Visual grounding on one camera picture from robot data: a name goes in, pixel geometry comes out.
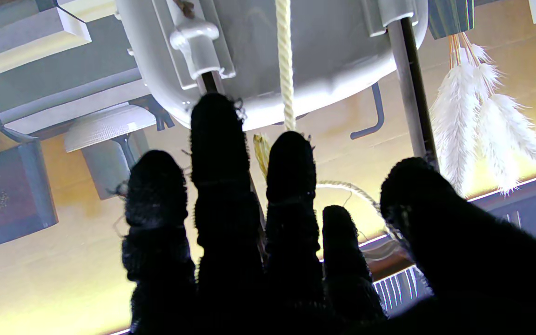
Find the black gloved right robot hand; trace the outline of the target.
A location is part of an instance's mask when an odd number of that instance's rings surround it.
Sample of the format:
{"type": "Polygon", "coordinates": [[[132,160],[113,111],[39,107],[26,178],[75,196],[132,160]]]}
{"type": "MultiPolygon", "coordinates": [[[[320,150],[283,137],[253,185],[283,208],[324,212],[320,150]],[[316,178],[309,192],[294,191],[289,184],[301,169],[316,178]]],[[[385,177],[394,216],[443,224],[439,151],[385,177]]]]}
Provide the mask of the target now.
{"type": "Polygon", "coordinates": [[[433,295],[385,314],[345,208],[314,211],[313,147],[282,133],[267,178],[266,259],[243,120],[207,93],[191,116],[194,216],[204,253],[191,258],[187,186],[166,151],[130,172],[122,242],[136,284],[132,335],[536,335],[536,238],[462,199],[427,161],[403,159],[381,186],[381,214],[433,295]],[[324,262],[316,255],[324,247],[324,262]]]}

